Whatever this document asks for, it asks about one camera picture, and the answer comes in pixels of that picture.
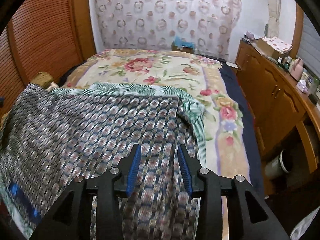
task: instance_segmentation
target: pink kettle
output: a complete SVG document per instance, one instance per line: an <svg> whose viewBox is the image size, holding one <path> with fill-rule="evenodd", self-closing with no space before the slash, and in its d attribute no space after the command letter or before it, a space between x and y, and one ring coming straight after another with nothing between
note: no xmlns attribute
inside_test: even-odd
<svg viewBox="0 0 320 240"><path fill-rule="evenodd" d="M293 63L293 68L290 72L290 75L296 80L300 81L300 78L303 73L303 60L301 58L297 58Z"/></svg>

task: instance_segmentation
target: patterned blanket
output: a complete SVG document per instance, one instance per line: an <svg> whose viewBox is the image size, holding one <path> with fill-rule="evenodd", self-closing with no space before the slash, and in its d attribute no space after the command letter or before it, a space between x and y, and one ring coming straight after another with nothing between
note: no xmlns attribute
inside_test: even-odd
<svg viewBox="0 0 320 240"><path fill-rule="evenodd" d="M184 192L176 156L177 144L183 143L198 157L192 126L178 97L49 94L29 85L0 134L1 192L35 228L12 183L44 216L75 176L101 175L139 143L136 187L120 202L125 239L192 239L199 201ZM92 215L94 220L95 203Z"/></svg>
<svg viewBox="0 0 320 240"><path fill-rule="evenodd" d="M142 95L142 96L176 96L181 99L184 113L188 116L194 135L198 144L198 159L204 167L206 163L205 151L205 132L203 117L205 107L198 100L194 99L184 90L169 86L151 86L128 83L94 83L89 89L65 89L59 88L52 90L57 95L98 95L98 96L124 96L124 95Z"/></svg>

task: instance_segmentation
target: red flower print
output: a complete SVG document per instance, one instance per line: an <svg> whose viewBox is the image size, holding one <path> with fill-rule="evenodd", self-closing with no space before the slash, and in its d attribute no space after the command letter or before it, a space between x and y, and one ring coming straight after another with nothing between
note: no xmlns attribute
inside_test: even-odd
<svg viewBox="0 0 320 240"><path fill-rule="evenodd" d="M141 71L144 67L152 68L153 60L149 58L136 58L130 60L127 64L124 65L125 70L129 70L130 72Z"/></svg>
<svg viewBox="0 0 320 240"><path fill-rule="evenodd" d="M221 116L225 120L237 119L237 112L231 106L223 106L220 110Z"/></svg>
<svg viewBox="0 0 320 240"><path fill-rule="evenodd" d="M148 74L149 71L150 71L150 70L148 70L148 69L143 69L143 70L139 70L139 73L145 75L145 74Z"/></svg>
<svg viewBox="0 0 320 240"><path fill-rule="evenodd" d="M200 95L203 95L203 96L209 96L211 94L212 94L211 89L204 89L200 91Z"/></svg>
<svg viewBox="0 0 320 240"><path fill-rule="evenodd" d="M185 67L184 69L183 69L183 71L185 72L185 73L188 73L188 74L191 74L191 75L194 75L194 76L198 76L199 75L199 70L197 70L196 68L194 68L194 67Z"/></svg>
<svg viewBox="0 0 320 240"><path fill-rule="evenodd" d="M200 61L202 61L202 62L204 62L204 63L207 63L207 64L209 64L209 65L211 65L211 66L212 66L213 64L219 63L219 61L214 60L214 59L209 59L209 58L207 58L207 57L197 56L197 58L198 58Z"/></svg>
<svg viewBox="0 0 320 240"><path fill-rule="evenodd" d="M226 138L226 141L227 141L227 145L228 146L232 146L233 145L233 137L232 136L228 136Z"/></svg>
<svg viewBox="0 0 320 240"><path fill-rule="evenodd" d="M153 83L158 83L159 81L160 81L160 78L155 78L153 76L150 76L147 79L143 80L143 82L147 83L148 85L152 85Z"/></svg>

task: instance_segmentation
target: bucket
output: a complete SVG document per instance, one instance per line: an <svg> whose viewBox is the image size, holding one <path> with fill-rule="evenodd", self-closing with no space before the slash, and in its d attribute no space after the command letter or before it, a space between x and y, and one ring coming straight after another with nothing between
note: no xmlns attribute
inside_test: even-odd
<svg viewBox="0 0 320 240"><path fill-rule="evenodd" d="M265 175L270 179L275 179L283 174L290 173L293 167L292 157L286 150L282 150L280 155L269 162L265 169Z"/></svg>

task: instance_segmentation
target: navy blue sheet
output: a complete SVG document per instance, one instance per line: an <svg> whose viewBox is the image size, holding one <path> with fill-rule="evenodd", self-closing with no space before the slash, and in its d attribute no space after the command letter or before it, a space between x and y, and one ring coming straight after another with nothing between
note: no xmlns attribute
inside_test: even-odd
<svg viewBox="0 0 320 240"><path fill-rule="evenodd" d="M259 193L259 195L264 196L263 178L261 174L261 159L253 128L253 117L248 108L247 100L242 94L236 75L232 71L231 67L222 63L220 73L226 85L229 97L239 104L239 109L244 115L242 118L242 122L244 124L242 138L250 166L251 184Z"/></svg>

